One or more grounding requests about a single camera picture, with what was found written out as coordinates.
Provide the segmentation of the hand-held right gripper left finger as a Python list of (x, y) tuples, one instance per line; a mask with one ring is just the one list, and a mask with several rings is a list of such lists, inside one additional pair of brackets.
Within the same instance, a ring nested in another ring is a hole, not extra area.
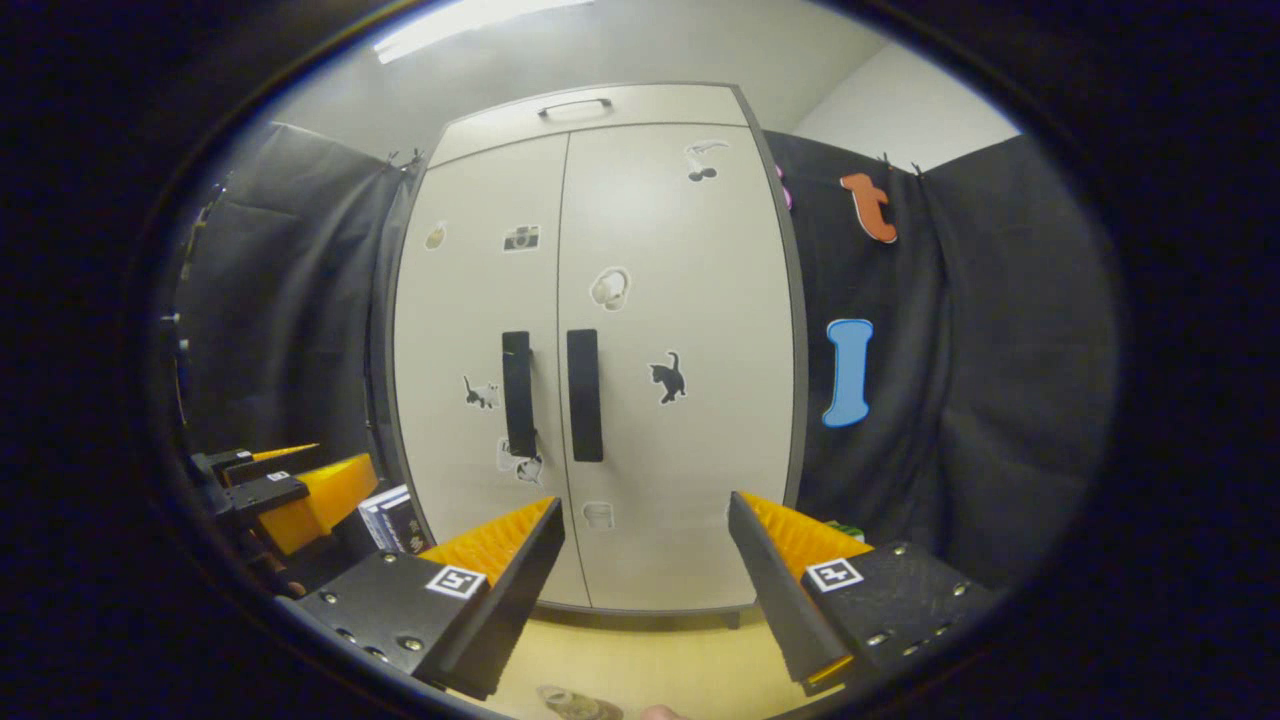
[(303, 598), (276, 602), (366, 673), (485, 700), (564, 538), (562, 502), (545, 497), (422, 553), (378, 551)]

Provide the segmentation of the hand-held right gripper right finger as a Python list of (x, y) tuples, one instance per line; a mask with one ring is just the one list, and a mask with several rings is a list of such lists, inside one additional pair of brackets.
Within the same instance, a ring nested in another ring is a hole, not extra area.
[(730, 496), (728, 530), (788, 675), (808, 694), (884, 684), (1000, 600), (918, 544), (873, 547), (746, 492)]

